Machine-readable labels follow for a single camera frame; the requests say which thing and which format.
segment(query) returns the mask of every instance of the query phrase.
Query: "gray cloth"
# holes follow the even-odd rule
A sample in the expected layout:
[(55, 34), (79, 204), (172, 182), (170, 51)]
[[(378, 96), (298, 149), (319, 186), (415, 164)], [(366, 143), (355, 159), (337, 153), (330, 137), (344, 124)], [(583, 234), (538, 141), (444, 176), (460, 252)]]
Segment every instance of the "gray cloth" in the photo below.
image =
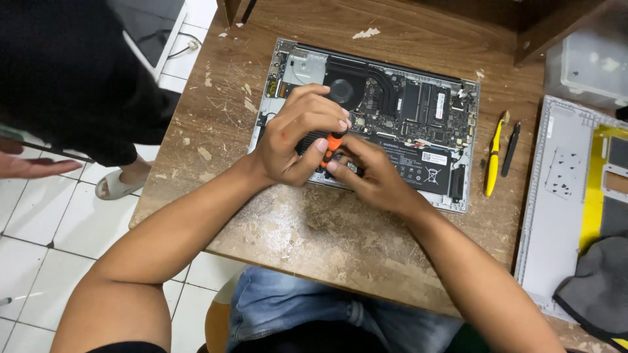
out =
[(628, 335), (628, 233), (591, 245), (554, 299), (585, 330)]

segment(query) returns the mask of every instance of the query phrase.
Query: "laptop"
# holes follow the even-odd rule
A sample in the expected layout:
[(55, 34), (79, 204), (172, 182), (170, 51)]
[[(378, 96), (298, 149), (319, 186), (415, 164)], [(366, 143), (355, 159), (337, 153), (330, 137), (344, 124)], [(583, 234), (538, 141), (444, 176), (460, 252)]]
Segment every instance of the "laptop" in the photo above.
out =
[[(249, 153), (290, 92), (310, 83), (329, 86), (326, 98), (350, 113), (349, 133), (382, 146), (403, 180), (432, 205), (467, 212), (479, 82), (279, 38)], [(328, 134), (308, 134), (297, 144), (297, 153)], [(322, 167), (309, 182), (350, 190)]]

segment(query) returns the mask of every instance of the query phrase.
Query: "white tile floor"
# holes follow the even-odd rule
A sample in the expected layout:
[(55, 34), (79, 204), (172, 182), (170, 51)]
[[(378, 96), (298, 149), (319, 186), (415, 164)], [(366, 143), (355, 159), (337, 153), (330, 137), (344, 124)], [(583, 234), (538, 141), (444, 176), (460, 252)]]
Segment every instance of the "white tile floor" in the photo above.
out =
[[(214, 0), (187, 0), (182, 32), (203, 41), (216, 10)], [(172, 53), (188, 37), (179, 36)], [(183, 92), (198, 50), (169, 60), (160, 87)], [(159, 146), (137, 145), (145, 160)], [(26, 148), (23, 158), (65, 159)], [(141, 191), (101, 201), (95, 184), (109, 171), (86, 165), (61, 176), (0, 180), (0, 353), (46, 353), (74, 286), (128, 230)], [(205, 313), (216, 291), (243, 266), (201, 253), (163, 290), (172, 318), (172, 353), (194, 353), (205, 342)]]

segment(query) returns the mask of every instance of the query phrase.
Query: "orange screwdriver handle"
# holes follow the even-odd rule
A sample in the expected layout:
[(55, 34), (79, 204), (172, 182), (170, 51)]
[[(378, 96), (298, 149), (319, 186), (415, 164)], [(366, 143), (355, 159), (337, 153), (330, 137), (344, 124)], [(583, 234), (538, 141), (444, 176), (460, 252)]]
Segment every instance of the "orange screwdriver handle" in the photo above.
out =
[(325, 156), (323, 160), (320, 162), (320, 166), (323, 168), (327, 167), (327, 163), (333, 158), (333, 153), (336, 152), (336, 149), (340, 147), (342, 143), (342, 136), (344, 136), (349, 130), (345, 130), (341, 133), (330, 133), (327, 135), (327, 152), (325, 152)]

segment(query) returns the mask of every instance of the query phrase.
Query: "fingernail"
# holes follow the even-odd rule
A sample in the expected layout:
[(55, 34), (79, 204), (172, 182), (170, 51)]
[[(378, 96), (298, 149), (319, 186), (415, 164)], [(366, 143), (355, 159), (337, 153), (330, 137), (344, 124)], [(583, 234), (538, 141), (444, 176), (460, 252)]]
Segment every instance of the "fingernail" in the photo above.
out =
[(318, 139), (316, 140), (314, 147), (316, 147), (317, 150), (319, 150), (319, 152), (326, 152), (327, 151), (327, 146), (329, 145), (329, 142), (327, 141), (327, 139)]
[(331, 161), (327, 163), (327, 171), (330, 172), (331, 174), (333, 174), (337, 168), (338, 168), (338, 162)]

